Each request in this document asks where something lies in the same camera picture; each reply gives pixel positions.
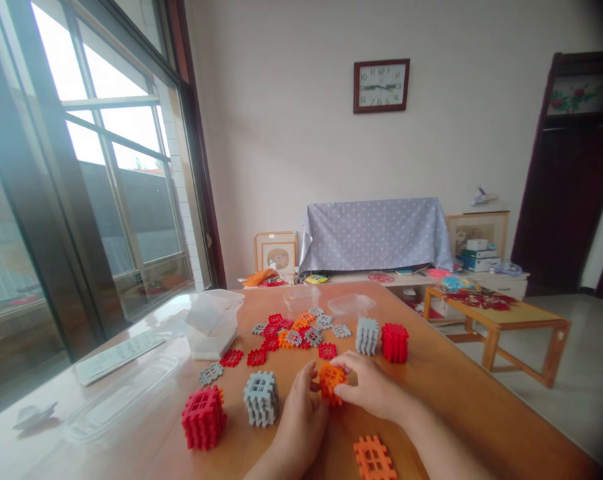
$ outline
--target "flower painting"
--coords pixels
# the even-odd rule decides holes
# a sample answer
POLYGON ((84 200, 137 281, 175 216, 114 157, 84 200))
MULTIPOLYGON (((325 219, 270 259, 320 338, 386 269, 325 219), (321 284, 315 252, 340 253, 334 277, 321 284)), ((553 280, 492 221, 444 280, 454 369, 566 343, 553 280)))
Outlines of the flower painting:
POLYGON ((548 102, 548 115, 593 113, 603 107, 603 75, 557 77, 548 102))

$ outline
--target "wooden table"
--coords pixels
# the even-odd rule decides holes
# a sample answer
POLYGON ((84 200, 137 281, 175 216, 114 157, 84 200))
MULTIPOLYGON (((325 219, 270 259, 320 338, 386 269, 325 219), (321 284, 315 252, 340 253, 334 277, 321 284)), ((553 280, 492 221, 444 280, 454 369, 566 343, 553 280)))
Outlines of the wooden table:
MULTIPOLYGON (((424 319, 429 321, 431 298, 439 299, 445 297, 445 293, 436 287, 427 287, 424 297, 424 319)), ((560 366, 562 352, 566 344, 568 331, 570 330, 570 320, 561 318, 551 312, 542 310, 528 303, 519 301, 511 305, 510 310, 497 311, 491 309, 481 309, 469 307, 460 301, 446 299, 449 305, 466 315, 464 327, 465 334, 448 335, 448 338, 455 343, 464 342, 484 342, 484 355, 482 356, 482 365, 489 372, 502 372, 523 370, 535 380, 545 385, 547 388, 553 388, 557 369, 560 366), (473 320, 481 323, 488 329, 488 336, 484 337, 473 329, 473 320), (550 338, 546 359, 542 372, 537 372, 527 364, 511 355, 498 346, 500 333, 513 330, 530 330, 552 328, 553 333, 550 338), (505 367, 495 367, 495 355, 499 353, 503 358, 513 365, 505 367)))
MULTIPOLYGON (((250 330, 269 314, 286 312, 282 298, 285 288, 292 287, 242 291, 245 303, 239 310, 239 337, 233 348, 248 352, 261 344, 262 339, 252 335, 250 330)), ((319 288, 320 306, 324 309, 333 297, 360 293, 377 303, 369 312, 370 317, 381 324, 396 322, 408 328, 408 363, 390 365, 380 354, 374 357, 375 361, 430 405, 499 478, 585 479, 601 472, 591 457, 381 285, 365 282, 319 288)), ((165 317, 161 310, 104 347, 161 323, 165 317)), ((354 336, 336 339, 332 332, 325 332, 324 337, 335 343, 339 352, 355 345, 354 336)), ((88 388, 78 384, 70 368, 0 414, 0 478, 241 478, 276 432, 276 427, 262 429, 248 425, 243 388, 249 373, 274 371, 280 398, 285 400, 299 368, 309 359, 318 358, 317 349, 279 349, 269 353, 267 363, 261 367, 248 367, 244 357, 237 367, 224 369, 217 384, 224 390, 227 426, 219 445, 214 450, 201 452, 186 449, 180 412, 189 393, 199 387, 198 373, 208 362, 192 361, 185 339, 169 339, 133 364, 153 355, 170 355, 179 360, 173 393, 106 451, 64 440, 63 421, 134 365, 126 365, 88 388), (50 401, 59 402, 56 419, 44 429, 26 436, 12 430, 20 408, 31 403, 43 406, 50 401)), ((414 446, 403 431, 353 405, 332 410, 320 454, 306 477, 359 479, 352 445, 359 436, 373 434, 379 435, 388 447, 400 478, 427 478, 414 446)))

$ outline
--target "hand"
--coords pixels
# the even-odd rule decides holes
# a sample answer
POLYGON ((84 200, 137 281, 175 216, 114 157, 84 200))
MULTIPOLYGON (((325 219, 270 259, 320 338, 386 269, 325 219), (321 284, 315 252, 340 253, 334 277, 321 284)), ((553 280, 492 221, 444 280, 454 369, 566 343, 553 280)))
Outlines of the hand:
POLYGON ((410 395, 388 377, 377 363, 351 350, 333 358, 331 365, 343 367, 346 373, 357 373, 356 386, 337 385, 335 394, 382 419, 401 423, 402 412, 410 395))
POLYGON ((322 400, 315 405, 314 395, 310 393, 320 389, 311 381, 317 374, 314 360, 297 374, 271 445, 277 456, 286 458, 285 462, 292 471, 299 472, 300 477, 317 457, 328 424, 328 402, 322 400))

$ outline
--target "table leg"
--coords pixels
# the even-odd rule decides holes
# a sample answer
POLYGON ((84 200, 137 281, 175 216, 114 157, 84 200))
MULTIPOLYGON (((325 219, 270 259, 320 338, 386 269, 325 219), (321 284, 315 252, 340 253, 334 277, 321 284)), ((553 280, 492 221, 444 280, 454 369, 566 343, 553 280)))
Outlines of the table leg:
POLYGON ((553 329, 553 336, 550 339, 548 351, 546 352, 546 359, 544 360, 544 366, 542 368, 542 376, 548 388, 553 388, 553 384, 555 383, 555 376, 560 367, 560 360, 562 359, 562 353, 564 352, 569 329, 569 326, 553 329))
POLYGON ((430 321, 430 297, 431 293, 426 289, 426 293, 424 294, 424 320, 430 321))
POLYGON ((495 354, 497 353, 497 344, 500 341, 500 331, 497 329, 488 329, 488 338, 484 342, 484 356, 482 357, 482 366, 492 372, 495 354))

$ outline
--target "forearm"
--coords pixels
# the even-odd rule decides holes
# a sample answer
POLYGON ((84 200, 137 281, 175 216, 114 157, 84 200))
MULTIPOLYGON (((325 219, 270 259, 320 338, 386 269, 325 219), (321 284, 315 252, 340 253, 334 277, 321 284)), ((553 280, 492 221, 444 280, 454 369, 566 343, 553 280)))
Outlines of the forearm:
POLYGON ((397 423, 415 445, 431 480, 493 479, 430 408, 408 394, 400 403, 397 423))

